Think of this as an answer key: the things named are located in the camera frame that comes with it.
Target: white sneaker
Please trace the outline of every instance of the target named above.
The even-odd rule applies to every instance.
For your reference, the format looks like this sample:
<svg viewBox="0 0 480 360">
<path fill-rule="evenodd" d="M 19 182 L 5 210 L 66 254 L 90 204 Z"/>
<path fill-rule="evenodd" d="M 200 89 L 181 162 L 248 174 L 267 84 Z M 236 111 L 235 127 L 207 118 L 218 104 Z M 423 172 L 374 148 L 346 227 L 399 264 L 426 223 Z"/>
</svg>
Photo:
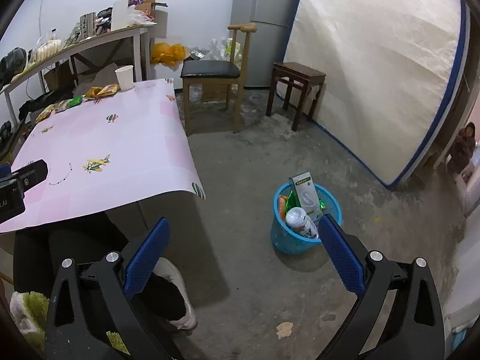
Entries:
<svg viewBox="0 0 480 360">
<path fill-rule="evenodd" d="M 178 321 L 170 321 L 177 329 L 190 330 L 197 325 L 197 315 L 195 310 L 192 307 L 190 301 L 188 300 L 187 288 L 183 282 L 182 274 L 178 268 L 173 265 L 173 263 L 166 259 L 165 257 L 160 257 L 158 259 L 157 265 L 153 269 L 153 272 L 157 276 L 161 276 L 171 283 L 175 284 L 179 289 L 181 295 L 183 296 L 183 301 L 185 302 L 186 314 Z"/>
</svg>

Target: black hair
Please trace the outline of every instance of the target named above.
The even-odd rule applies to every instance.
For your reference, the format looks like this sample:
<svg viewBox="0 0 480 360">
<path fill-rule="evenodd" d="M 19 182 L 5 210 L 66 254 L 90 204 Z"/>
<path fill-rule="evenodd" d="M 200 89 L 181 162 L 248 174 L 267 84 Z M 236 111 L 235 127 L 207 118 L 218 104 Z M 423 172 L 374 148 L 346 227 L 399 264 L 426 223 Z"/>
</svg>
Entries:
<svg viewBox="0 0 480 360">
<path fill-rule="evenodd" d="M 472 129 L 472 131 L 473 131 L 473 137 L 475 137 L 475 124 L 474 124 L 473 122 L 469 122 L 469 123 L 465 126 L 465 130 L 466 130 L 467 128 L 469 128 L 469 127 L 470 127 L 470 128 Z"/>
</svg>

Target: gray refrigerator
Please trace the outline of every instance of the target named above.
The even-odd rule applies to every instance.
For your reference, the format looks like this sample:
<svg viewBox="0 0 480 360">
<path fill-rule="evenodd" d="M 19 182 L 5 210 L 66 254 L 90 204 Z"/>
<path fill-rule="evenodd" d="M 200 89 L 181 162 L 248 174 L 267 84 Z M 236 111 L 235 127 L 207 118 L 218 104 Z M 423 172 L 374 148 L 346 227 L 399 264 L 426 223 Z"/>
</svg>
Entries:
<svg viewBox="0 0 480 360">
<path fill-rule="evenodd" d="M 299 0 L 233 0 L 232 24 L 253 22 L 246 87 L 270 85 L 274 62 L 281 62 Z"/>
</svg>

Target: orange plastic bag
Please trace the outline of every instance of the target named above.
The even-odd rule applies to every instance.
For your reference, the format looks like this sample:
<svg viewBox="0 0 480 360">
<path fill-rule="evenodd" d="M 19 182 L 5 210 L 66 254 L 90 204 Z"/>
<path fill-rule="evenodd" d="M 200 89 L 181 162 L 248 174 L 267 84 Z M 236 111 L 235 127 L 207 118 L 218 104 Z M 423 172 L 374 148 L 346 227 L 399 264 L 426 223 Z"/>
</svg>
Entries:
<svg viewBox="0 0 480 360">
<path fill-rule="evenodd" d="M 179 43 L 172 46 L 168 43 L 155 43 L 151 50 L 150 63 L 174 65 L 186 57 L 186 48 Z"/>
</svg>

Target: brown stool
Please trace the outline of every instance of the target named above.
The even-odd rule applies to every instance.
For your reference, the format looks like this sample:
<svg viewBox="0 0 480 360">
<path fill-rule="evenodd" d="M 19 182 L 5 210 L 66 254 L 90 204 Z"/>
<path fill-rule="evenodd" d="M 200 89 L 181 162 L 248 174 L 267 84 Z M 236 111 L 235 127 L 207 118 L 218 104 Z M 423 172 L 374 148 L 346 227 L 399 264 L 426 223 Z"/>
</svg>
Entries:
<svg viewBox="0 0 480 360">
<path fill-rule="evenodd" d="M 283 102 L 284 110 L 287 110 L 289 107 L 292 88 L 301 90 L 301 95 L 297 106 L 297 113 L 295 114 L 292 126 L 292 130 L 297 131 L 300 118 L 302 117 L 303 104 L 305 103 L 307 93 L 309 90 L 311 90 L 312 86 L 320 85 L 315 99 L 311 103 L 308 119 L 311 120 L 311 118 L 314 116 L 315 107 L 317 106 L 318 98 L 320 96 L 320 92 L 322 91 L 323 83 L 325 82 L 325 73 L 307 66 L 303 66 L 303 64 L 298 64 L 296 62 L 285 62 L 282 64 L 274 63 L 272 81 L 270 82 L 270 94 L 268 95 L 267 112 L 265 113 L 267 116 L 272 116 L 273 97 L 277 87 L 277 81 L 287 84 L 285 100 Z"/>
</svg>

